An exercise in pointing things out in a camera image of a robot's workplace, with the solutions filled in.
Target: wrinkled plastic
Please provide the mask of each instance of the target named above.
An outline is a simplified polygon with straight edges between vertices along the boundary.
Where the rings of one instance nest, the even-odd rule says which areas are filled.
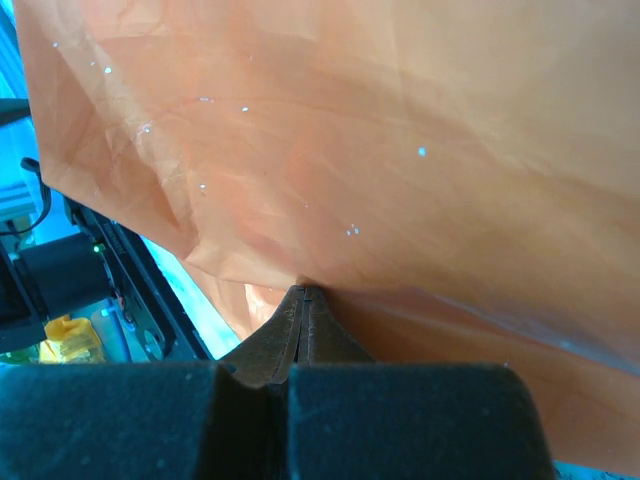
[[[640,4],[16,14],[45,180],[175,253],[240,335],[254,285],[323,285],[379,357],[507,363],[559,459],[640,473]]]

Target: fold in plastic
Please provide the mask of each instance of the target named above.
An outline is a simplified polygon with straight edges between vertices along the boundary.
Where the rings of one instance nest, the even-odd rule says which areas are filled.
[[[320,284],[379,357],[508,363],[557,458],[640,473],[640,3],[15,4],[45,180],[237,332]]]

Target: black cable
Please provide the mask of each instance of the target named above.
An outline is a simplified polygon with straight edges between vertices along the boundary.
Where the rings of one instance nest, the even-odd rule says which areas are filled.
[[[40,212],[40,216],[38,217],[38,219],[29,227],[23,230],[0,232],[0,237],[22,235],[23,233],[30,232],[38,225],[40,225],[51,211],[51,189],[47,187],[42,181],[42,175],[40,174],[40,164],[33,158],[25,157],[20,162],[20,166],[28,172],[35,173],[38,177],[38,182],[40,183],[40,196],[42,197],[42,212]]]

